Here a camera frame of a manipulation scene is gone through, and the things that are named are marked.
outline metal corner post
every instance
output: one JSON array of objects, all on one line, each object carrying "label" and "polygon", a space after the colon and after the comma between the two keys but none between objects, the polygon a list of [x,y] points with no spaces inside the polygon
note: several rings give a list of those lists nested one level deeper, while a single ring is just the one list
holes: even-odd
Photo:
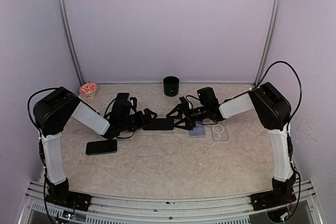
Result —
[{"label": "metal corner post", "polygon": [[70,26],[69,26],[65,1],[64,0],[58,0],[58,3],[59,3],[59,9],[60,9],[60,12],[61,12],[63,28],[64,28],[64,32],[65,32],[65,35],[66,35],[66,38],[67,38],[68,47],[69,47],[69,50],[70,50],[70,55],[71,55],[71,60],[72,60],[72,63],[73,63],[73,67],[75,68],[75,72],[76,72],[78,82],[80,83],[80,85],[83,85],[85,83],[85,80],[84,80],[84,77],[83,77],[82,70],[80,68],[78,57],[77,57],[77,54],[76,54],[76,51],[75,51],[75,46],[73,45],[74,41],[72,39],[72,35],[71,35],[71,31],[70,31]]},{"label": "metal corner post", "polygon": [[257,76],[256,76],[256,79],[254,81],[254,85],[256,85],[261,80],[261,77],[264,73],[264,70],[265,70],[265,67],[266,67],[266,64],[267,64],[267,58],[268,58],[269,50],[270,50],[270,47],[271,47],[271,43],[272,43],[274,31],[275,31],[275,26],[276,26],[276,22],[277,22],[277,18],[278,18],[280,1],[281,0],[273,0],[271,20],[269,22],[267,37],[266,37],[266,41],[265,41],[265,45],[264,45],[264,49],[263,49],[263,53],[262,53],[261,62],[260,62],[259,68],[258,68]]}]

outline black cup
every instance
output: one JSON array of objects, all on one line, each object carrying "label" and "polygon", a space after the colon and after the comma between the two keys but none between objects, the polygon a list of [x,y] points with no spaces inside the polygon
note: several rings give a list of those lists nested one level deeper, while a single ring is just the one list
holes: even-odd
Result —
[{"label": "black cup", "polygon": [[163,91],[168,97],[174,97],[178,94],[180,80],[175,76],[167,76],[163,79]]}]

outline purple phone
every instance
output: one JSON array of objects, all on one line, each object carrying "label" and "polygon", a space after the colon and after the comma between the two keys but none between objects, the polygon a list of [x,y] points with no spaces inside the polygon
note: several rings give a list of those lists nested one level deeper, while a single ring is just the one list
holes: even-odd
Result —
[{"label": "purple phone", "polygon": [[189,137],[205,137],[204,126],[196,122],[196,126],[188,134]]}]

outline black smartphone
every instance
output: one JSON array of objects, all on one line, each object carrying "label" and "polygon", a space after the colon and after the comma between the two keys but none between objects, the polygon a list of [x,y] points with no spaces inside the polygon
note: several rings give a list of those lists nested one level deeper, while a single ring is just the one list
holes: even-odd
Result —
[{"label": "black smartphone", "polygon": [[86,144],[86,155],[99,155],[117,152],[117,140],[103,140]]}]

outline small bowl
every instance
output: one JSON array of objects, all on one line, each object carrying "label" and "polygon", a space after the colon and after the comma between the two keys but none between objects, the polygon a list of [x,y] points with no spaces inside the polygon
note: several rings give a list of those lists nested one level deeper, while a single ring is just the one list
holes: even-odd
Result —
[{"label": "small bowl", "polygon": [[98,85],[94,82],[88,82],[85,83],[82,87],[79,89],[79,93],[86,98],[92,98],[95,96],[96,91],[98,89]]}]

